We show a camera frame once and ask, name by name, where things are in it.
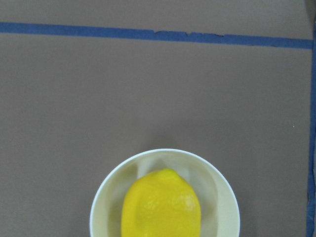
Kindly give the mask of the white round bowl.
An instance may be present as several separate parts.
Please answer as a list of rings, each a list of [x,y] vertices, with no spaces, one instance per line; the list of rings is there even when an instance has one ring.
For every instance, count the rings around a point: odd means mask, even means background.
[[[174,169],[194,189],[201,207],[202,237],[238,237],[240,213],[225,177],[208,161],[179,149],[154,149],[136,154],[115,167],[99,186],[90,211],[92,237],[119,237],[123,199],[146,174]]]

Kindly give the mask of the yellow lemon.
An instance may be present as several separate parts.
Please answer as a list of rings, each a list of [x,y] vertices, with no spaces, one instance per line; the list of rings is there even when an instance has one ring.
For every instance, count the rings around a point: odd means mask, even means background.
[[[131,185],[124,197],[123,237],[198,237],[200,229],[198,197],[173,169],[145,175]]]

